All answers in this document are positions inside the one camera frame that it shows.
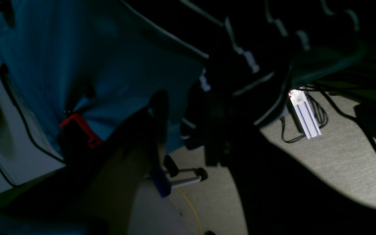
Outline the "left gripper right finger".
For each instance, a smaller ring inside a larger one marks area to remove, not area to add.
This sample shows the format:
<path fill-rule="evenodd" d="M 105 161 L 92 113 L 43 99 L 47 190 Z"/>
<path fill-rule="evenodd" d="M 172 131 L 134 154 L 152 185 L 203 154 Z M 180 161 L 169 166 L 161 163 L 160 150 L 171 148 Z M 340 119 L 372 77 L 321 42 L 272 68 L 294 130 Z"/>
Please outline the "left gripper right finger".
<path fill-rule="evenodd" d="M 223 161 L 236 184 L 250 235 L 376 235 L 376 209 L 359 204 L 325 184 L 291 155 L 270 143 L 240 108 L 259 116 L 280 114 L 290 87 L 290 67 L 269 73 L 269 81 L 233 98 L 234 89 L 261 82 L 251 75 L 240 85 L 224 80 L 205 94 L 206 162 Z"/>

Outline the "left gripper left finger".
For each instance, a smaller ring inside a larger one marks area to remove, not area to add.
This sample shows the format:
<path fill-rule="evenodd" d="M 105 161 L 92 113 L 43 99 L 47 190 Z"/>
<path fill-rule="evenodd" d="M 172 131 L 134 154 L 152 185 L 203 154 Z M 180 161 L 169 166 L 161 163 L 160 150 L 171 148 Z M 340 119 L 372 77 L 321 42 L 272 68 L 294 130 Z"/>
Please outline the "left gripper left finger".
<path fill-rule="evenodd" d="M 158 91 L 103 144 L 101 163 L 77 199 L 79 215 L 97 225 L 95 235 L 127 233 L 140 183 L 161 167 L 168 114 L 169 95 Z"/>

